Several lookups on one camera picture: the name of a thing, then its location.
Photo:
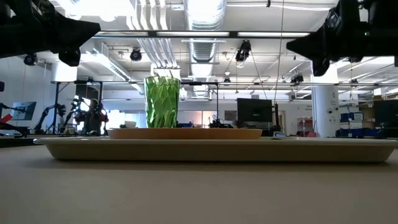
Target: monitor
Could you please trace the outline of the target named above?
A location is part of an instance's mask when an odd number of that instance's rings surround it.
[[[18,108],[23,111],[12,110],[12,120],[14,121],[30,121],[33,118],[33,113],[35,111],[36,102],[23,102],[14,103],[12,108]]]
[[[272,100],[238,98],[238,121],[272,122]]]
[[[398,100],[374,102],[374,119],[378,123],[398,123]]]

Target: tray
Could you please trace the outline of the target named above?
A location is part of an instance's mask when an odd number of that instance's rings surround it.
[[[259,139],[261,129],[234,128],[116,128],[111,139]]]
[[[395,140],[261,138],[257,140],[148,140],[43,138],[57,159],[198,162],[382,162]]]

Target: desk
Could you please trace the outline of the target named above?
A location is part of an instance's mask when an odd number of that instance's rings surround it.
[[[382,164],[67,162],[0,149],[0,223],[398,223]]]

